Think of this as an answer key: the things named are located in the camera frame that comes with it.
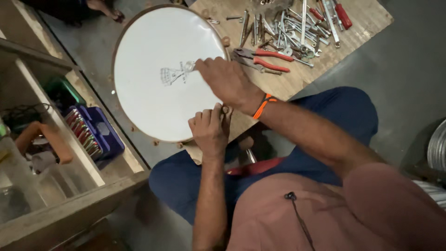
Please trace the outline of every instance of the drum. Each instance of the drum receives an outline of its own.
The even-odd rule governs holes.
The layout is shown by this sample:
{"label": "drum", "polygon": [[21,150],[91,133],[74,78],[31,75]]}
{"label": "drum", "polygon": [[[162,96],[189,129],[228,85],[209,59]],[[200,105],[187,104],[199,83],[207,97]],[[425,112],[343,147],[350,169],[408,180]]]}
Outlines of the drum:
{"label": "drum", "polygon": [[142,132],[165,142],[192,139],[187,123],[221,102],[198,71],[185,65],[222,57],[226,49],[197,13],[165,4],[136,15],[118,39],[112,74],[119,103]]}

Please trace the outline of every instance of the orange wristband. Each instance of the orange wristband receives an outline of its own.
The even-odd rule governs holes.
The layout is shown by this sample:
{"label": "orange wristband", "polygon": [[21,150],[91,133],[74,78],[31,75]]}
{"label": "orange wristband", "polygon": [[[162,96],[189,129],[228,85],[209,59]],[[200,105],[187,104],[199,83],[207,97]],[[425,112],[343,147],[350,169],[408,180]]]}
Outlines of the orange wristband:
{"label": "orange wristband", "polygon": [[260,117],[260,115],[262,115],[263,109],[265,108],[268,101],[277,102],[277,99],[275,97],[273,97],[271,94],[265,93],[265,97],[263,98],[262,103],[260,104],[260,107],[257,109],[256,113],[253,116],[254,119],[258,119]]}

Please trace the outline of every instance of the blue pants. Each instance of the blue pants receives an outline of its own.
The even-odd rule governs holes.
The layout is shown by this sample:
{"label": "blue pants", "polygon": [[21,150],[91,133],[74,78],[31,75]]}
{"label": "blue pants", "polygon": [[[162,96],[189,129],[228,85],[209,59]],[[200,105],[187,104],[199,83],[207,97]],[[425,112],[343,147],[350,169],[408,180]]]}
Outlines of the blue pants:
{"label": "blue pants", "polygon": [[[377,133],[378,116],[375,106],[368,95],[357,88],[338,87],[293,100],[292,103],[330,120],[366,146]],[[251,184],[266,176],[283,172],[299,174],[321,183],[342,185],[342,181],[330,168],[295,147],[280,164],[263,173],[244,178],[225,175],[229,222],[238,198]],[[196,165],[186,151],[181,151],[153,168],[149,185],[161,201],[193,225],[200,179],[201,166]]]}

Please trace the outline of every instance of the drum hoop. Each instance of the drum hoop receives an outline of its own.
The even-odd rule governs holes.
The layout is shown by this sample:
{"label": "drum hoop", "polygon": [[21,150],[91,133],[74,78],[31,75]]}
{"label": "drum hoop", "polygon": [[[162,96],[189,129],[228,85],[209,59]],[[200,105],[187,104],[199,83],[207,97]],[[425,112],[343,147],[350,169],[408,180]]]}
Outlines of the drum hoop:
{"label": "drum hoop", "polygon": [[[123,38],[124,35],[125,35],[125,32],[126,32],[126,31],[129,29],[129,27],[130,27],[136,20],[138,20],[140,17],[142,17],[143,15],[145,15],[145,14],[151,12],[151,11],[154,11],[154,10],[157,10],[157,9],[160,9],[160,8],[180,8],[180,9],[184,9],[184,10],[187,10],[187,11],[190,11],[190,12],[195,13],[197,16],[199,16],[201,19],[203,19],[204,21],[207,22],[207,20],[204,19],[204,18],[203,18],[200,14],[198,14],[196,11],[191,10],[191,9],[186,8],[186,7],[184,7],[184,6],[181,6],[181,5],[177,5],[177,4],[160,4],[160,5],[152,6],[152,7],[150,7],[150,8],[145,9],[145,10],[142,10],[141,12],[139,12],[138,14],[136,14],[136,15],[135,15],[135,16],[128,22],[128,24],[124,27],[124,30],[121,32],[121,34],[119,35],[118,40],[116,41],[115,49],[114,49],[114,51],[113,51],[113,55],[112,55],[112,58],[111,58],[111,62],[112,62],[112,63],[111,63],[111,75],[112,75],[112,76],[111,76],[111,79],[112,79],[111,84],[112,84],[112,86],[113,86],[113,90],[116,90],[116,84],[115,84],[115,59],[116,59],[116,54],[118,53],[118,48],[119,48],[119,45],[120,45],[120,43],[121,43],[122,38]],[[217,36],[220,38],[219,43],[220,43],[221,47],[224,48],[224,53],[225,53],[225,56],[226,56],[226,60],[230,60],[230,58],[229,58],[229,54],[228,54],[228,51],[227,51],[227,48],[223,45],[223,43],[222,43],[222,41],[221,41],[221,36],[220,36],[220,34],[217,32],[217,30],[215,30],[215,28],[214,28],[212,25],[209,25],[209,26],[212,28],[212,30],[215,32],[215,34],[217,34]],[[127,116],[127,113],[124,111],[124,109],[123,109],[122,106],[121,106],[121,102],[120,102],[120,100],[119,100],[119,98],[118,98],[118,94],[117,94],[117,93],[116,93],[116,99],[117,99],[117,101],[118,101],[118,102],[117,102],[117,107],[123,111],[124,116],[128,119],[128,121],[129,121],[130,124],[132,125],[132,129],[131,129],[131,131],[133,131],[135,128],[137,128],[137,129],[138,129],[139,131],[141,131],[142,133],[144,133],[144,134],[146,134],[146,135],[148,135],[148,136],[154,138],[154,140],[162,141],[162,142],[167,142],[167,143],[188,142],[188,141],[191,141],[191,140],[193,139],[193,138],[187,138],[187,139],[180,140],[180,141],[165,141],[165,140],[157,139],[157,138],[155,138],[154,136],[149,135],[149,134],[143,132],[143,131],[142,131],[141,129],[139,129],[139,128],[132,122],[132,120]]]}

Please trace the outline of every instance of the concrete floor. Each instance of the concrete floor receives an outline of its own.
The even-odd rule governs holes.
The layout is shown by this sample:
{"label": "concrete floor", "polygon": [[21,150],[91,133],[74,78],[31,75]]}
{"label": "concrete floor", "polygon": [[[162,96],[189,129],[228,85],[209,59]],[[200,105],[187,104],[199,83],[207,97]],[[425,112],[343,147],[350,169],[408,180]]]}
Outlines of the concrete floor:
{"label": "concrete floor", "polygon": [[[446,116],[445,40],[446,23],[440,0],[383,0],[395,22],[346,57],[295,98],[337,86],[354,86],[371,97],[380,120],[371,147],[397,167],[424,157],[432,124]],[[145,6],[145,0],[118,0],[116,6],[131,18]],[[114,107],[108,80],[111,54],[122,25],[104,17],[67,28],[45,17],[57,37],[83,69],[105,104],[121,123],[123,114]],[[151,139],[121,123],[137,149],[153,166],[177,149],[168,144],[153,147]],[[278,156],[286,156],[293,145],[274,132],[266,132]],[[130,247],[137,250],[190,250],[191,226],[162,205],[148,188],[109,216]]]}

